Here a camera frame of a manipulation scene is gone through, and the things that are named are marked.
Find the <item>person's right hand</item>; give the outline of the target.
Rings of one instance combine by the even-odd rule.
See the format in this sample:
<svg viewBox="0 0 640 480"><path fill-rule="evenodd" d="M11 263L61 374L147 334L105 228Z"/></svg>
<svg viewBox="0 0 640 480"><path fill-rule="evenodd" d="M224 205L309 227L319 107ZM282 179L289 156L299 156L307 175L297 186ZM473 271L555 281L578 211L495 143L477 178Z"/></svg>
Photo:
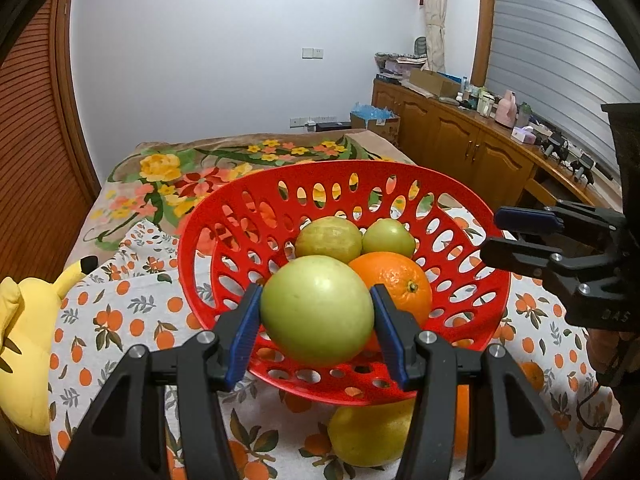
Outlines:
<svg viewBox="0 0 640 480"><path fill-rule="evenodd" d="M590 365L598 373L605 373L612 359L616 357L617 347L621 341L634 338L631 333L611 332L610 330L587 330L587 352Z"/></svg>

